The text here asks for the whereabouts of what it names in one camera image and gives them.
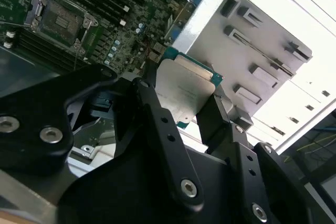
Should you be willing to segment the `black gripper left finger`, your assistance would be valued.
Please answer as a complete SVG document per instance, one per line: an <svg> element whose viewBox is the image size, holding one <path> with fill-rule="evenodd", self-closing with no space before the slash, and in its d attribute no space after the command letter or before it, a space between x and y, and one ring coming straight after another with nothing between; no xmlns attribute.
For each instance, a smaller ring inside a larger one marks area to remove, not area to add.
<svg viewBox="0 0 336 224"><path fill-rule="evenodd" d="M151 151L174 202L188 214L200 212L203 189L170 111L159 103L155 75L150 69L128 81L90 65L1 98L1 169L37 176L61 171L74 132L92 117L90 101L105 91L112 101L115 158Z"/></svg>

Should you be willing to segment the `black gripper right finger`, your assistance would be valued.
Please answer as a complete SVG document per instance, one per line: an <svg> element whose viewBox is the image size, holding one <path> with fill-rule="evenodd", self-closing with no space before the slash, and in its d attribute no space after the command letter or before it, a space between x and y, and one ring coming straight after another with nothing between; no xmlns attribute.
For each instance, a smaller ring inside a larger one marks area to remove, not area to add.
<svg viewBox="0 0 336 224"><path fill-rule="evenodd" d="M232 223L313 223L304 186L270 145L248 147L245 130L229 120L219 96L211 95L196 118L207 154L226 163Z"/></svg>

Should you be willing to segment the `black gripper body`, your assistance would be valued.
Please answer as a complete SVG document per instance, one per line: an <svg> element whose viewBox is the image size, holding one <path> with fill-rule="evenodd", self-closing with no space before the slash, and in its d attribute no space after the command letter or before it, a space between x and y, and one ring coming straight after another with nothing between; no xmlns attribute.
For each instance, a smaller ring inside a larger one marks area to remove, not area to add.
<svg viewBox="0 0 336 224"><path fill-rule="evenodd" d="M204 206L184 212L169 194L162 168L151 151L115 158L78 178L58 204L59 223L251 223L229 166L188 150L204 190Z"/></svg>

